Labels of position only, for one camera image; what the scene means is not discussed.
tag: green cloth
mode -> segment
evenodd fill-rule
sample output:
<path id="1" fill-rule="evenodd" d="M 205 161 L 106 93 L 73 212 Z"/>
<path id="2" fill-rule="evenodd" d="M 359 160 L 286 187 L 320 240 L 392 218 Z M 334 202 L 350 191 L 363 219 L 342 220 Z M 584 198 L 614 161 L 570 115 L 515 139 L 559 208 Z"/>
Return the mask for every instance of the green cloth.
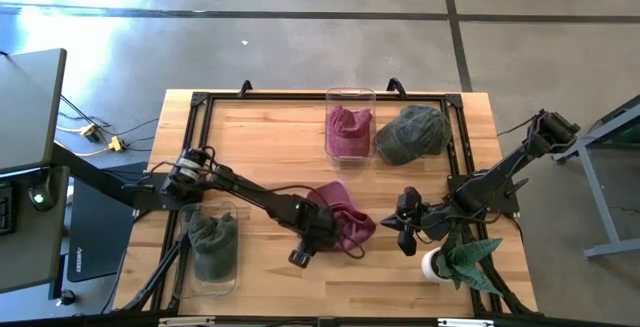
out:
<path id="1" fill-rule="evenodd" d="M 407 106 L 376 134 L 376 148 L 385 161 L 401 165 L 424 155 L 442 153 L 451 141 L 451 123 L 439 110 Z"/>
<path id="2" fill-rule="evenodd" d="M 238 221 L 231 214 L 217 219 L 194 212 L 188 234 L 198 280 L 215 282 L 232 277 L 238 259 Z"/>

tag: potted plant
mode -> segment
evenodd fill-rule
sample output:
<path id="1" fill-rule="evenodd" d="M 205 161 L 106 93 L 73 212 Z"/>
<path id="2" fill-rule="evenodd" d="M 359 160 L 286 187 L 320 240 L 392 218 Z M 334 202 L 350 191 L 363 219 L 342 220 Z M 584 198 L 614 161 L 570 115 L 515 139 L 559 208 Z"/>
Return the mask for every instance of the potted plant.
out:
<path id="1" fill-rule="evenodd" d="M 462 224 L 459 223 L 442 247 L 429 251 L 422 258 L 422 273 L 431 282 L 453 281 L 456 289 L 464 282 L 478 291 L 502 296 L 477 267 L 478 261 L 491 254 L 500 242 L 501 238 L 462 243 Z"/>

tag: concrete floor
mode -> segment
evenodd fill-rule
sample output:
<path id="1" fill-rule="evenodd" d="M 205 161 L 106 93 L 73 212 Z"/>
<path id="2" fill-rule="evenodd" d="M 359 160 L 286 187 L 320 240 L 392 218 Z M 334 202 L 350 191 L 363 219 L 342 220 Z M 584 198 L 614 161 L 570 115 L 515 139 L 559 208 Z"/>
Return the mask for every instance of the concrete floor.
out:
<path id="1" fill-rule="evenodd" d="M 447 11 L 445 0 L 0 1 L 186 11 Z M 465 14 L 640 15 L 637 0 L 456 0 L 456 6 Z M 239 88 L 250 79 L 258 89 L 382 89 L 392 76 L 410 91 L 462 88 L 447 21 L 112 18 L 64 11 L 25 8 L 21 15 L 0 14 L 0 50 L 66 48 L 63 93 L 119 130 L 157 117 L 168 88 Z M 460 24 L 471 86 L 490 94 L 499 130 L 540 108 L 587 129 L 640 93 L 638 27 Z M 146 126 L 131 138 L 152 136 L 154 128 Z M 77 151 L 93 148 L 73 136 L 58 138 Z M 503 136 L 503 151 L 522 138 L 522 131 Z M 105 167 L 146 158 L 146 152 L 127 152 L 91 162 Z M 637 324 L 640 253 L 594 261 L 582 255 L 582 248 L 605 242 L 606 234 L 578 163 L 558 167 L 543 159 L 518 175 L 530 178 L 518 196 L 538 307 L 554 317 Z M 621 224 L 635 223 L 633 216 L 622 217 Z M 638 231 L 637 225 L 626 230 Z M 46 287 L 0 295 L 0 320 L 97 313 L 112 281 L 75 284 L 81 300 L 65 308 L 46 300 Z M 21 298 L 30 301 L 28 308 Z"/>

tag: wooden tabletop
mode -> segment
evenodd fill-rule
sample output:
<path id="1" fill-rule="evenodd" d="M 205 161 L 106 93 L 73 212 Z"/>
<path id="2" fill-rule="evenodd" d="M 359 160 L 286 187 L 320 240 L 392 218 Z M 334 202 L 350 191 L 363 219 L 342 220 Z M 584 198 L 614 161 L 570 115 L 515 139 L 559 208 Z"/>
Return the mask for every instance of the wooden tabletop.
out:
<path id="1" fill-rule="evenodd" d="M 165 160 L 173 162 L 179 155 L 192 92 L 167 91 L 149 166 Z M 476 168 L 489 168 L 502 158 L 489 98 L 485 93 L 462 93 L 462 99 Z M 378 129 L 408 104 L 377 102 Z M 406 186 L 416 187 L 423 199 L 431 203 L 438 203 L 447 193 L 446 179 L 451 172 L 446 153 L 425 156 L 403 166 L 390 166 L 378 156 L 360 167 L 332 163 L 324 152 L 324 117 L 324 101 L 217 101 L 209 144 L 215 147 L 219 163 L 266 188 L 288 184 L 318 187 L 335 180 L 343 181 L 356 207 L 376 223 L 393 213 L 397 196 Z M 452 124 L 456 151 L 461 151 L 455 118 Z M 195 136 L 199 136 L 198 128 L 195 132 Z M 465 173 L 461 157 L 459 165 L 461 173 Z M 303 190 L 291 193 L 306 195 Z M 287 261 L 298 238 L 279 227 L 264 211 L 222 192 L 207 192 L 205 200 L 231 201 L 238 208 L 241 216 L 238 286 L 223 297 L 183 299 L 180 314 L 473 315 L 466 286 L 456 291 L 453 284 L 429 283 L 422 276 L 422 256 L 439 243 L 418 242 L 419 252 L 406 257 L 396 245 L 397 232 L 378 225 L 376 233 L 364 244 L 365 258 L 355 260 L 343 253 L 319 253 L 306 269 L 300 269 Z M 153 212 L 134 226 L 114 308 L 130 301 L 156 268 L 166 221 L 166 212 Z M 503 238 L 493 253 L 497 270 L 521 301 L 535 309 L 518 230 L 503 218 L 489 225 L 488 231 L 490 237 Z M 163 305 L 172 293 L 174 273 L 171 270 L 167 274 Z"/>

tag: pink cloth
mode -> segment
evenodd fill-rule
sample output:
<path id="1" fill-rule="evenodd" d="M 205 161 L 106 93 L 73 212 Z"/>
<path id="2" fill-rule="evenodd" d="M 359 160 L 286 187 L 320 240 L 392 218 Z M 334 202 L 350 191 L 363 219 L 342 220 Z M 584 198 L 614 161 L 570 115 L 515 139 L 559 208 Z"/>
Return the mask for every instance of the pink cloth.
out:
<path id="1" fill-rule="evenodd" d="M 342 106 L 329 113 L 327 138 L 332 156 L 366 157 L 371 148 L 370 124 L 373 115 L 369 109 L 351 112 Z"/>
<path id="2" fill-rule="evenodd" d="M 357 248 L 376 231 L 375 222 L 367 214 L 356 210 L 349 192 L 342 182 L 330 182 L 316 188 L 316 191 L 329 204 L 333 217 L 343 225 L 342 235 L 348 237 L 342 237 L 340 242 L 336 243 L 329 251 L 342 251 L 343 249 L 349 251 Z M 309 192 L 307 198 L 324 206 L 324 201 L 315 192 Z"/>

